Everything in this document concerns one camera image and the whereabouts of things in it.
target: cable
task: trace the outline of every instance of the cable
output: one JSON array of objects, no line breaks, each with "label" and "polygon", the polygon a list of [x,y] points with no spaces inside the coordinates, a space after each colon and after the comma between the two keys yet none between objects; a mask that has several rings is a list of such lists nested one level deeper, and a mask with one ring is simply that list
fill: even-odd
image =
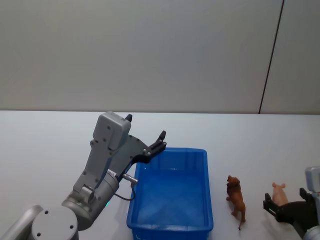
[{"label": "cable", "polygon": [[132,197],[132,198],[125,198],[125,197],[120,196],[120,195],[118,195],[118,194],[116,194],[116,193],[115,193],[114,195],[116,195],[118,198],[121,198],[121,199],[123,199],[123,200],[132,201],[133,199],[136,198],[136,191],[134,190],[133,186],[131,187],[131,189],[132,189],[132,193],[133,193],[133,197]]}]

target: brown toy animal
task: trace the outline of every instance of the brown toy animal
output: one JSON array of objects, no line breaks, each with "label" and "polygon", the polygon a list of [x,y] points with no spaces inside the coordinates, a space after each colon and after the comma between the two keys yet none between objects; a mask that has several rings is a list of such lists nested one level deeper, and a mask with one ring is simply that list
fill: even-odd
[{"label": "brown toy animal", "polygon": [[273,187],[272,201],[278,206],[287,204],[288,198],[284,192],[284,188],[286,187],[286,185],[284,183],[282,183],[281,185],[278,185],[273,182],[272,187]]},{"label": "brown toy animal", "polygon": [[241,225],[246,221],[246,205],[242,197],[240,181],[238,178],[229,175],[227,182],[226,193],[228,196],[226,200],[231,201],[234,206],[234,211],[231,213],[233,216],[237,217],[238,212],[241,212],[241,221],[238,227],[241,230]]}]

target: gray robotic arm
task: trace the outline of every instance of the gray robotic arm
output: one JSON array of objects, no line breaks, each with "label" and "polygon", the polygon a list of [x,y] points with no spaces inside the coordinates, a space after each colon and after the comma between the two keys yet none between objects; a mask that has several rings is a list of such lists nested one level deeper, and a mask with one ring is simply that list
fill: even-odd
[{"label": "gray robotic arm", "polygon": [[150,146],[129,135],[132,115],[122,118],[114,112],[100,115],[90,141],[86,166],[62,206],[26,211],[0,240],[78,240],[78,231],[88,229],[105,208],[130,167],[150,160],[166,148],[163,131]]}]

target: pig figurine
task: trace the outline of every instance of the pig figurine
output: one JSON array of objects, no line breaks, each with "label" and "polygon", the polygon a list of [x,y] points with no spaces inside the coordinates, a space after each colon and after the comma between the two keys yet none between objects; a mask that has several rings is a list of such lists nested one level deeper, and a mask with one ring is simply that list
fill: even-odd
[{"label": "pig figurine", "polygon": [[288,198],[283,190],[286,187],[286,185],[284,183],[281,185],[278,185],[275,182],[273,182],[272,187],[273,187],[272,201],[278,206],[287,204]]}]

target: lion figurine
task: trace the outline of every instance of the lion figurine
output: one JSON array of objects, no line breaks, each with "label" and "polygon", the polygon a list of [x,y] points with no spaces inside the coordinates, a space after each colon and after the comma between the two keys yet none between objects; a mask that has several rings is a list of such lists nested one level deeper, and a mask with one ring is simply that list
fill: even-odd
[{"label": "lion figurine", "polygon": [[241,225],[246,221],[246,205],[241,193],[240,181],[238,178],[233,176],[228,176],[226,184],[226,197],[227,201],[231,201],[234,206],[234,211],[231,213],[233,216],[237,217],[238,212],[241,212],[241,221],[238,229],[241,230]]}]

